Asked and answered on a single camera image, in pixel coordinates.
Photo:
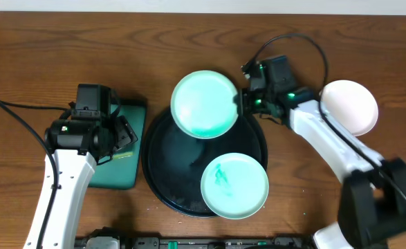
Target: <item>white wall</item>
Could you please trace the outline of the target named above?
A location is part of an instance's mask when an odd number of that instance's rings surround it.
[[[0,10],[406,15],[406,0],[0,0]]]

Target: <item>brown wooden tabletop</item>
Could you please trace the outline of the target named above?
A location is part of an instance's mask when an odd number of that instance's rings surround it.
[[[375,128],[360,137],[385,158],[406,161],[406,17],[322,15],[177,15],[0,12],[0,100],[65,106],[79,83],[148,99],[147,126],[186,74],[211,69],[246,86],[240,66],[269,38],[311,35],[326,51],[330,81],[355,80],[379,105]],[[305,85],[318,88],[322,63],[299,39],[269,46],[285,54]],[[59,111],[16,109],[42,136]],[[197,219],[162,204],[138,170],[128,191],[89,189],[77,235],[112,226],[131,236],[273,237],[309,234],[336,220],[340,184],[301,137],[259,121],[268,144],[270,193],[250,218]],[[28,235],[44,172],[44,151],[0,109],[0,248],[20,248]],[[390,241],[406,248],[406,234]]]

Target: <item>black round tray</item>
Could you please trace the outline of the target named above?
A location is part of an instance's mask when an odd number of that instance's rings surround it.
[[[266,139],[253,116],[239,116],[228,132],[204,140],[182,132],[167,108],[147,130],[142,170],[151,190],[170,208],[190,216],[214,217],[201,196],[201,177],[212,160],[232,152],[249,155],[267,169]]]

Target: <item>black plate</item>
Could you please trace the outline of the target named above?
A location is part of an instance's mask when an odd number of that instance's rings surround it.
[[[253,116],[239,116],[228,132],[203,140],[182,132],[167,108],[147,130],[142,170],[164,204],[186,215],[214,217],[201,196],[201,177],[212,160],[232,152],[249,155],[267,169],[266,140]]]

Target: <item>wooden table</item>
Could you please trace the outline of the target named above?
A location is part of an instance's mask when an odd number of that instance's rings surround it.
[[[79,83],[115,88],[149,101],[147,126],[186,74],[212,69],[246,86],[240,65],[269,38],[306,33],[324,48],[330,81],[355,80],[376,97],[376,127],[360,137],[384,157],[406,161],[406,17],[322,15],[172,15],[0,12],[0,100],[63,106]],[[288,39],[264,56],[286,54],[300,82],[319,87],[322,63],[305,41]],[[59,111],[17,109],[40,135]],[[138,171],[128,191],[89,189],[79,236],[113,226],[131,236],[272,237],[312,233],[336,220],[340,184],[301,137],[260,121],[266,135],[270,194],[240,221],[196,219],[162,204]],[[44,152],[0,109],[0,248],[21,248],[43,180]],[[406,234],[391,241],[406,248]]]

